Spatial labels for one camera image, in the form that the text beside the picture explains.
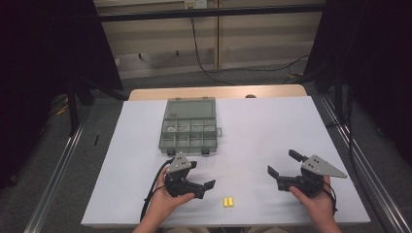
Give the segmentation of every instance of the electrical outlet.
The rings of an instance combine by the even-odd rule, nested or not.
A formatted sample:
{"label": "electrical outlet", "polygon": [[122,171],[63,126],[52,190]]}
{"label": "electrical outlet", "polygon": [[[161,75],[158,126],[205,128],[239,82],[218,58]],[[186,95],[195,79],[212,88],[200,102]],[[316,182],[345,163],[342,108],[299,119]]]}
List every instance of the electrical outlet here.
{"label": "electrical outlet", "polygon": [[194,8],[195,9],[206,9],[207,8],[207,0],[196,0]]}
{"label": "electrical outlet", "polygon": [[196,6],[195,0],[185,0],[185,9],[194,9]]}

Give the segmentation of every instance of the gray plastic organizer box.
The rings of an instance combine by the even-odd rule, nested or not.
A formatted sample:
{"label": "gray plastic organizer box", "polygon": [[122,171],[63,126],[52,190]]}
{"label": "gray plastic organizer box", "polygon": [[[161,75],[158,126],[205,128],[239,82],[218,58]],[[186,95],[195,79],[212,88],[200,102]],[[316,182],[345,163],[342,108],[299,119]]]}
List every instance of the gray plastic organizer box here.
{"label": "gray plastic organizer box", "polygon": [[169,99],[158,147],[168,155],[216,152],[218,134],[215,98]]}

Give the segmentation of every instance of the human hand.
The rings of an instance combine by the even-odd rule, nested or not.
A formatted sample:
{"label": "human hand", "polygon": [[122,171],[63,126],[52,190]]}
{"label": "human hand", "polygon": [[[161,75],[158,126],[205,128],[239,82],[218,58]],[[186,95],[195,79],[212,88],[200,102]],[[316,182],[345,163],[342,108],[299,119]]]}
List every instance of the human hand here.
{"label": "human hand", "polygon": [[152,202],[148,208],[148,211],[133,232],[154,232],[158,228],[158,226],[165,219],[167,219],[178,206],[183,205],[194,198],[194,193],[187,193],[182,196],[172,197],[164,186],[164,176],[166,175],[166,170],[167,167],[163,168],[163,170],[160,172],[154,189],[155,192],[152,197]]}
{"label": "human hand", "polygon": [[[324,176],[324,181],[330,184],[330,177]],[[330,192],[330,187],[324,184],[324,189]],[[302,203],[311,218],[313,226],[320,233],[341,232],[333,217],[333,204],[329,196],[321,191],[315,197],[309,198],[297,187],[291,186],[289,191]]]}

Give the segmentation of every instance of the yellow object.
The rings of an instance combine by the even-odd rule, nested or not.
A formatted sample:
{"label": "yellow object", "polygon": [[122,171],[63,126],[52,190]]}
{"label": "yellow object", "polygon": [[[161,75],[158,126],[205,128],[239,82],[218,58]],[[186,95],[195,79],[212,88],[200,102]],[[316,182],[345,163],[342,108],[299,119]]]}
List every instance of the yellow object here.
{"label": "yellow object", "polygon": [[223,206],[225,208],[227,207],[233,207],[233,198],[232,197],[225,197],[223,199]]}
{"label": "yellow object", "polygon": [[233,207],[233,198],[232,197],[229,197],[228,198],[229,199],[229,203],[228,203],[228,205],[229,205],[229,207]]}
{"label": "yellow object", "polygon": [[229,206],[227,197],[225,197],[225,198],[223,199],[223,206],[224,206],[225,208]]}
{"label": "yellow object", "polygon": [[61,108],[60,110],[58,110],[58,112],[57,112],[56,114],[57,114],[57,115],[62,115],[62,114],[64,113],[64,111],[66,111],[66,109],[67,109],[68,107],[69,107],[68,105],[64,106],[63,108]]}

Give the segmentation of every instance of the wrist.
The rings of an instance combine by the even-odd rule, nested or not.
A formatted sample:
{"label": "wrist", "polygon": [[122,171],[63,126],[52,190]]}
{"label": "wrist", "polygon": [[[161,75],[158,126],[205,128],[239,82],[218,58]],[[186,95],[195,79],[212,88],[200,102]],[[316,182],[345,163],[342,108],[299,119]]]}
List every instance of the wrist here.
{"label": "wrist", "polygon": [[137,225],[133,233],[153,233],[158,229],[161,223],[162,219],[159,216],[147,213]]}
{"label": "wrist", "polygon": [[339,226],[336,222],[330,222],[328,224],[318,225],[315,227],[319,233],[341,233]]}

